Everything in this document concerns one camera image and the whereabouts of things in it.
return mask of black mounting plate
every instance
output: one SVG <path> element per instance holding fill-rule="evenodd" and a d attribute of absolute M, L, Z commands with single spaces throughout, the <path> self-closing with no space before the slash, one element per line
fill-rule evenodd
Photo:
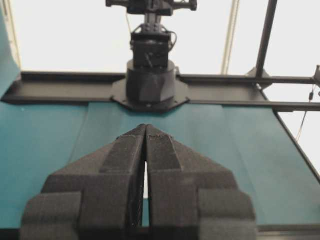
<path fill-rule="evenodd" d="M 127 97 L 126 86 L 126 79 L 114 82 L 111 90 L 111 99 L 135 112 L 166 113 L 190 101 L 188 98 L 188 85 L 179 80 L 175 81 L 175 96 L 156 104 L 141 104 L 131 101 Z"/>

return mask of teal fabric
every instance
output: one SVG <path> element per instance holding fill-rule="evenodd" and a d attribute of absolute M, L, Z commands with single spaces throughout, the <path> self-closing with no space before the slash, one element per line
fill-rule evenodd
<path fill-rule="evenodd" d="M 3 13 L 0 9 L 0 99 L 16 80 L 20 70 L 12 55 Z"/>
<path fill-rule="evenodd" d="M 0 102 L 0 229 L 20 227 L 27 201 L 69 161 L 87 112 Z"/>
<path fill-rule="evenodd" d="M 259 225 L 320 224 L 320 186 L 268 108 L 184 105 L 164 115 L 91 103 L 72 161 L 139 124 L 153 124 L 231 169 Z"/>
<path fill-rule="evenodd" d="M 320 224 L 320 185 L 271 109 L 186 104 L 157 115 L 116 103 L 1 103 L 0 229 L 20 226 L 26 202 L 50 173 L 142 123 L 231 169 L 252 197 L 259 225 Z"/>

